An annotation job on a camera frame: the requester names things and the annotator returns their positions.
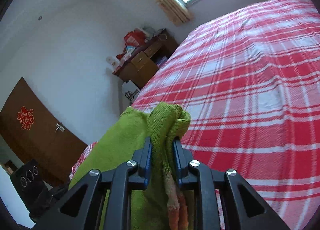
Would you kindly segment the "green knitted sweater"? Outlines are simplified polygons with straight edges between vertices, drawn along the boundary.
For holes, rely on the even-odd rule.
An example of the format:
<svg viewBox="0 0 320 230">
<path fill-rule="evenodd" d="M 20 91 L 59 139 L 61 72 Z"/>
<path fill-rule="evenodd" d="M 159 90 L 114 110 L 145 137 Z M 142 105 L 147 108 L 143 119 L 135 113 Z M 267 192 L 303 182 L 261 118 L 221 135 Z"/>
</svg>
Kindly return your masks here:
<svg viewBox="0 0 320 230">
<path fill-rule="evenodd" d="M 128 107 L 102 138 L 88 146 L 73 173 L 73 187 L 91 169 L 107 171 L 129 160 L 151 138 L 151 180 L 144 191 L 134 190 L 132 229 L 193 229 L 194 193 L 179 190 L 175 182 L 172 142 L 187 132 L 191 116 L 179 105 L 159 103 L 151 113 Z"/>
</svg>

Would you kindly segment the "white printed paper bag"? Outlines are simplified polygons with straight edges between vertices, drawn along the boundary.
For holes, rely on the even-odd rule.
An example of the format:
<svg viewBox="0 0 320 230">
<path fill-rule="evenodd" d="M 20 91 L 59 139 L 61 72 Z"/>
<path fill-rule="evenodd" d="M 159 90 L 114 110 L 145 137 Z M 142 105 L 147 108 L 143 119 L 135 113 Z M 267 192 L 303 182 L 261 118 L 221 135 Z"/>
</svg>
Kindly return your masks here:
<svg viewBox="0 0 320 230">
<path fill-rule="evenodd" d="M 136 100 L 140 93 L 140 89 L 131 80 L 123 83 L 121 91 L 130 104 Z"/>
</svg>

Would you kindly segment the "brown wooden desk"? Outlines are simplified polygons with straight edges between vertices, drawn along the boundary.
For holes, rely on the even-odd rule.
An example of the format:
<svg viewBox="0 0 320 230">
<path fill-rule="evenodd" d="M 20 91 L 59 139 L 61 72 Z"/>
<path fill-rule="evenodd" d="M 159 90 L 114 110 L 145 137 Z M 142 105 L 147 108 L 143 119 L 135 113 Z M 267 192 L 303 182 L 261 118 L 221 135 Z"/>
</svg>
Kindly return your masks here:
<svg viewBox="0 0 320 230">
<path fill-rule="evenodd" d="M 167 29 L 161 29 L 145 45 L 136 48 L 131 56 L 113 71 L 113 75 L 123 82 L 132 81 L 141 89 L 159 70 L 160 61 L 169 60 L 177 48 L 175 38 Z"/>
</svg>

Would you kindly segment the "brown wooden door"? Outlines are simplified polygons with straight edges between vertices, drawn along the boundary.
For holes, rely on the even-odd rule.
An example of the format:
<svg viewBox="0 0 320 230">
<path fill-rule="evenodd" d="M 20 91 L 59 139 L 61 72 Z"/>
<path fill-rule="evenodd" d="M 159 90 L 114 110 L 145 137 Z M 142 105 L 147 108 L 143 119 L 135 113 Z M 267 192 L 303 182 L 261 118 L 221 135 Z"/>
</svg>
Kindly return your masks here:
<svg viewBox="0 0 320 230">
<path fill-rule="evenodd" d="M 1 110 L 1 136 L 23 162 L 35 160 L 52 187 L 69 180 L 87 146 L 58 121 L 21 78 Z"/>
</svg>

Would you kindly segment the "red white plaid bedspread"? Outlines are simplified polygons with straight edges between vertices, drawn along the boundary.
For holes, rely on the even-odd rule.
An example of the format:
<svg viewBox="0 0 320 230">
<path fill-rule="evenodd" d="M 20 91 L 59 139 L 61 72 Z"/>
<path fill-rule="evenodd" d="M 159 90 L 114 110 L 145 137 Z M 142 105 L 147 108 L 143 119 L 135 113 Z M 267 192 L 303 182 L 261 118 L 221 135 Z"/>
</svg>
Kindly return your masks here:
<svg viewBox="0 0 320 230">
<path fill-rule="evenodd" d="M 182 145 L 209 168 L 235 169 L 291 229 L 319 207 L 319 12 L 270 0 L 194 29 L 132 108 L 161 102 L 191 116 Z"/>
</svg>

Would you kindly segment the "white bag on desk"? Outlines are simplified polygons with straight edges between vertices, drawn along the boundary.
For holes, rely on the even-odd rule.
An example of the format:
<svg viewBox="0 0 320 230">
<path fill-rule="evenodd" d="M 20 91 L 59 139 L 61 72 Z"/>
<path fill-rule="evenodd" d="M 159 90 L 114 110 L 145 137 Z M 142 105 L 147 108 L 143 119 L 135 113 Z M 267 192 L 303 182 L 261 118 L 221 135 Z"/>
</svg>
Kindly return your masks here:
<svg viewBox="0 0 320 230">
<path fill-rule="evenodd" d="M 113 69 L 116 69 L 120 65 L 119 60 L 115 56 L 107 56 L 106 61 Z"/>
</svg>

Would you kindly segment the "black speaker box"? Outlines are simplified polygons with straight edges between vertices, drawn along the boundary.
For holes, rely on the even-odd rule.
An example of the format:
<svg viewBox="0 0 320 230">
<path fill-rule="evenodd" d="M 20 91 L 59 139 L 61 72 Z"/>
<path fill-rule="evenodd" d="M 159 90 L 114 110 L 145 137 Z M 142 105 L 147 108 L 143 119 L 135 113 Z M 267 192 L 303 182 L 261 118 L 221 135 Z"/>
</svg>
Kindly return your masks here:
<svg viewBox="0 0 320 230">
<path fill-rule="evenodd" d="M 15 170 L 10 175 L 10 180 L 29 211 L 37 206 L 44 205 L 49 190 L 41 178 L 38 163 L 35 159 Z"/>
</svg>

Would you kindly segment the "red gift bag on desk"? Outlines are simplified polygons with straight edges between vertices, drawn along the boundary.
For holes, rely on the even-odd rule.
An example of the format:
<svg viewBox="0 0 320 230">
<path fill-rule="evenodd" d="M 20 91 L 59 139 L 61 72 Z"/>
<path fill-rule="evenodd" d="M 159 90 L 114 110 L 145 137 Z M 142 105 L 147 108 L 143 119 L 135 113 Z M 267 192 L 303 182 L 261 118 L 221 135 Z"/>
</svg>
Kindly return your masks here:
<svg viewBox="0 0 320 230">
<path fill-rule="evenodd" d="M 145 39 L 145 34 L 140 30 L 129 32 L 124 37 L 125 45 L 133 47 L 145 45 Z"/>
</svg>

